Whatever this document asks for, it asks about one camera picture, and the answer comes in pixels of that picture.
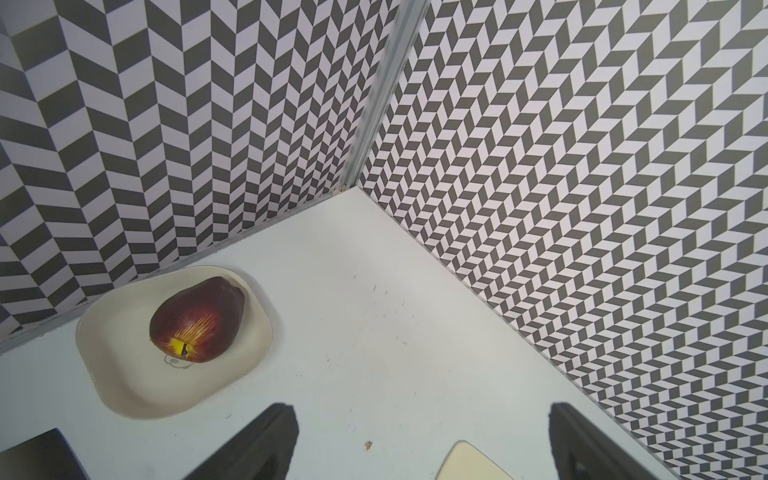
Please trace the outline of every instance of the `chevron patterned wall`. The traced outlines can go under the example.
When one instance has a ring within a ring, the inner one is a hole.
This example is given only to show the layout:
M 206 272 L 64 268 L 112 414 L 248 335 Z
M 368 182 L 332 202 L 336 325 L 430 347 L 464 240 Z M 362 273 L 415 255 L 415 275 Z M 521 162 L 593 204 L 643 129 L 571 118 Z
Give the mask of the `chevron patterned wall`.
M 761 0 L 432 2 L 360 183 L 675 472 L 768 478 Z
M 0 339 L 331 190 L 398 0 L 0 18 Z

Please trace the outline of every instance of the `white floor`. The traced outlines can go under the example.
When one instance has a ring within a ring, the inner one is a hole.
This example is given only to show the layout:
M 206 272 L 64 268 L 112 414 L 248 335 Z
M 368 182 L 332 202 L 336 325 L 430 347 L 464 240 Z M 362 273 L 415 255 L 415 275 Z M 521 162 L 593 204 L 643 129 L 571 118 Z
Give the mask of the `white floor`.
M 183 478 L 285 402 L 289 478 L 432 479 L 464 439 L 515 480 L 546 480 L 550 404 L 566 401 L 674 478 L 360 190 L 199 264 L 251 282 L 275 330 L 262 365 L 191 410 L 130 420 L 99 400 L 70 322 L 0 356 L 0 451 L 58 427 L 93 480 Z

